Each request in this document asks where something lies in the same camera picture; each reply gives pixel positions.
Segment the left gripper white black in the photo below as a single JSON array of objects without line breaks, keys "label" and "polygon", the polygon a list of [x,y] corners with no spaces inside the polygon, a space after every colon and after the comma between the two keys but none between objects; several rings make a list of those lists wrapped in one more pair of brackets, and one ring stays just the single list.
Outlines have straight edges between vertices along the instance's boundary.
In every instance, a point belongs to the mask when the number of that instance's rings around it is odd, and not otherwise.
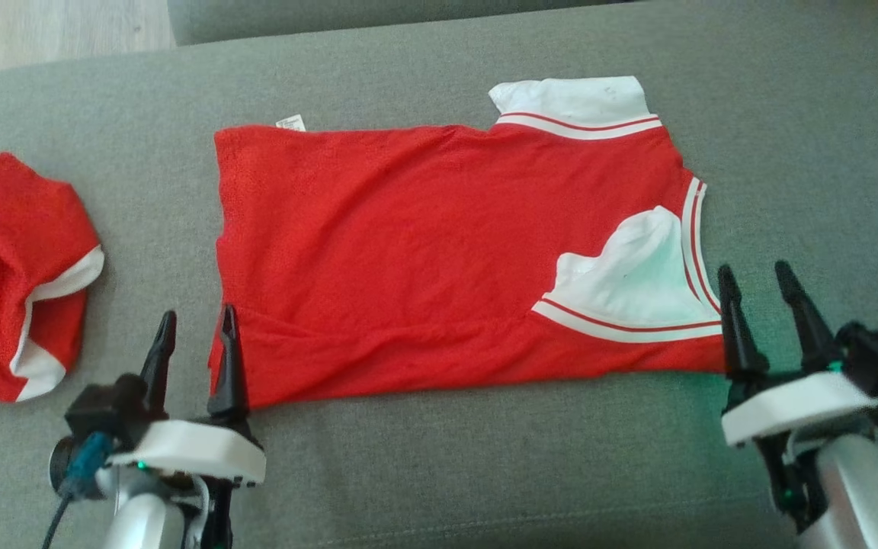
[{"label": "left gripper white black", "polygon": [[[167,416],[165,400],[168,365],[175,350],[177,313],[167,310],[149,348],[142,369],[146,382],[144,406],[154,416]],[[248,427],[248,390],[242,355],[238,319],[233,305],[225,305],[219,331],[222,357],[216,376],[215,392],[207,403],[210,419],[227,428]],[[185,420],[154,422],[129,451],[112,453],[107,464],[132,464],[182,472],[186,475],[216,477],[240,483],[263,483],[266,456],[244,435],[220,426]]]}]

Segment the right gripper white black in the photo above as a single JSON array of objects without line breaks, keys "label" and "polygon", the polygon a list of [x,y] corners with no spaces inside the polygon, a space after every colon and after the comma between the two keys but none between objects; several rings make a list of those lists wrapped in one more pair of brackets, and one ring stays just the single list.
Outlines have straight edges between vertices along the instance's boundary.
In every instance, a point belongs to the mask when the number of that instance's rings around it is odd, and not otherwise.
[{"label": "right gripper white black", "polygon": [[[868,396],[839,372],[841,348],[791,265],[777,261],[774,272],[794,319],[801,350],[800,369],[814,374],[763,390],[723,413],[721,422],[728,446],[878,409],[878,396]],[[721,265],[717,279],[726,376],[735,383],[760,383],[770,365],[751,334],[734,271],[729,265]]]}]

